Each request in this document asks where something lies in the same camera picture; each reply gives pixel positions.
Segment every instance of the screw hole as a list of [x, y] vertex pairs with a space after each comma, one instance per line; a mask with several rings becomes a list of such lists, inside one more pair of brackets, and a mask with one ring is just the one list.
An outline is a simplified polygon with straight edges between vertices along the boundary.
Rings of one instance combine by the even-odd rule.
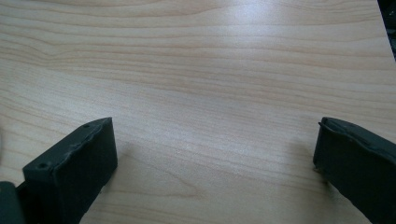
[[37, 165], [38, 169], [46, 169], [47, 167], [49, 167], [48, 162], [41, 162], [40, 164]]

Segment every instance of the wooden table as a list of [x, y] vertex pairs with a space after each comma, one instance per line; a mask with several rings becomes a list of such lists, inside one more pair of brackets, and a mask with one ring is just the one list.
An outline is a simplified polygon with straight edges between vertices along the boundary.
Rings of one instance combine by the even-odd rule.
[[81, 223], [369, 223], [313, 171], [318, 121], [396, 141], [375, 0], [0, 3], [0, 179], [112, 117]]

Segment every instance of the black object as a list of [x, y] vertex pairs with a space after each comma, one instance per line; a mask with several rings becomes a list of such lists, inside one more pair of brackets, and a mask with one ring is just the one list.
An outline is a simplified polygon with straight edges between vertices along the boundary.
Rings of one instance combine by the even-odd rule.
[[111, 118], [86, 123], [23, 167], [16, 189], [0, 182], [0, 223], [79, 223], [116, 168]]
[[390, 48], [396, 60], [396, 0], [378, 0], [378, 4], [387, 30]]
[[323, 118], [314, 164], [373, 223], [396, 223], [396, 145], [355, 124]]

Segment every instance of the light wood surface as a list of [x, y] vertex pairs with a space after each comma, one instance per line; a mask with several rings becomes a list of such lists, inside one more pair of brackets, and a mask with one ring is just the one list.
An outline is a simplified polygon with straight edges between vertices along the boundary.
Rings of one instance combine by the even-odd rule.
[[0, 179], [112, 117], [81, 223], [369, 223], [313, 171], [318, 121], [396, 142], [375, 0], [0, 1]]

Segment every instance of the wood grain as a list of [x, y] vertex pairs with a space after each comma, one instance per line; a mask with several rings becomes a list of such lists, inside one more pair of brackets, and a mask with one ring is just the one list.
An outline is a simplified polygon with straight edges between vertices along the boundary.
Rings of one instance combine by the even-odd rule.
[[324, 116], [396, 141], [375, 0], [0, 1], [0, 179], [113, 117], [81, 223], [369, 223], [312, 156]]

